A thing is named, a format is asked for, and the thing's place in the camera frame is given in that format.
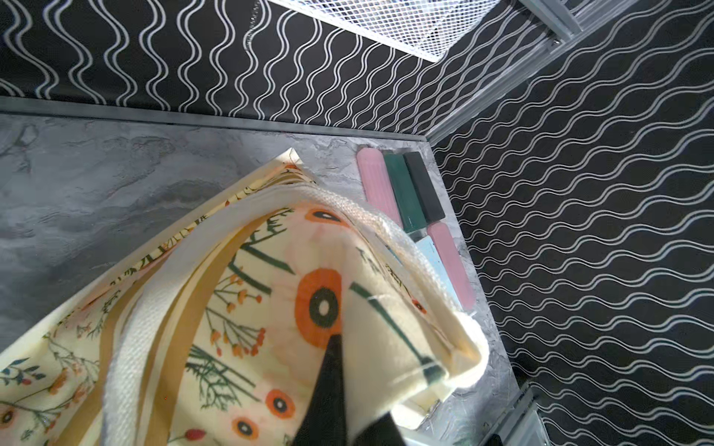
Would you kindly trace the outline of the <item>light blue pencil case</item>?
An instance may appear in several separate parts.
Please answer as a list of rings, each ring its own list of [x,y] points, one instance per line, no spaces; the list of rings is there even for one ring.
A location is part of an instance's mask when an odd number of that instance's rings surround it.
[[[442,262],[441,257],[438,254],[438,251],[436,249],[435,244],[433,243],[433,240],[431,239],[431,236],[427,235],[426,237],[422,238],[421,240],[416,242],[416,246],[425,256],[425,258],[427,258],[427,260],[430,262],[431,267],[436,272],[438,279],[448,291],[448,294],[450,295],[450,298],[453,301],[454,305],[459,310],[461,310],[462,307],[459,301],[459,297],[457,296],[456,290],[453,284],[451,283],[446,267],[444,267],[444,263]]]

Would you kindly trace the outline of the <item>black pencil case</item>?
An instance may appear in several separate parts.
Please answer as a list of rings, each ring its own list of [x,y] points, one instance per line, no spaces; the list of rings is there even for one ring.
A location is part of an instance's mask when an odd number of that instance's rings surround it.
[[[443,219],[446,213],[444,213],[423,157],[419,152],[407,152],[403,155],[403,159],[405,159],[427,224],[431,225]]]

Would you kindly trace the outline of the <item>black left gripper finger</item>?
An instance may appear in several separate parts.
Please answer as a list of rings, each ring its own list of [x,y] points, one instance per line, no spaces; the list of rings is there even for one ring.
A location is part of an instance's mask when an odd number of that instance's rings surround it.
[[[405,445],[390,414],[349,439],[342,359],[342,338],[335,334],[328,340],[312,399],[292,445]]]

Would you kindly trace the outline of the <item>dark green pencil case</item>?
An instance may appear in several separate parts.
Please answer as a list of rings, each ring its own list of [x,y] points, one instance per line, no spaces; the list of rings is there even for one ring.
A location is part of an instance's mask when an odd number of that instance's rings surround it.
[[[418,232],[427,226],[417,191],[401,154],[384,154],[390,184],[403,223],[407,233]]]

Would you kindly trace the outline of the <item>cream canvas tote bag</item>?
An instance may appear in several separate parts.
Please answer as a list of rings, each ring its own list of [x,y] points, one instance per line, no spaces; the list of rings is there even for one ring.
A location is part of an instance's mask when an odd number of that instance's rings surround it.
[[[283,152],[1,355],[5,445],[292,445],[341,335],[349,439],[417,427],[489,347],[385,215]]]

